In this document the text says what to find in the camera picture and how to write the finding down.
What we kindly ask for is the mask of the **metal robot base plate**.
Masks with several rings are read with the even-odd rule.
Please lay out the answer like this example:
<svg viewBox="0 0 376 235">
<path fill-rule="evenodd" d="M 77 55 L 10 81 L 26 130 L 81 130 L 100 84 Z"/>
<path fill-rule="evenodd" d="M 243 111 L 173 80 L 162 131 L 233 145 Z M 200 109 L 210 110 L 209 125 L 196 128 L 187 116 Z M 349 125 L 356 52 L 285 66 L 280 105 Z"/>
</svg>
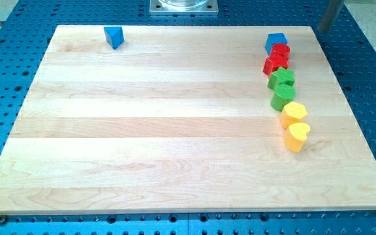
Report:
<svg viewBox="0 0 376 235">
<path fill-rule="evenodd" d="M 151 14 L 217 14 L 218 0 L 149 0 Z"/>
</svg>

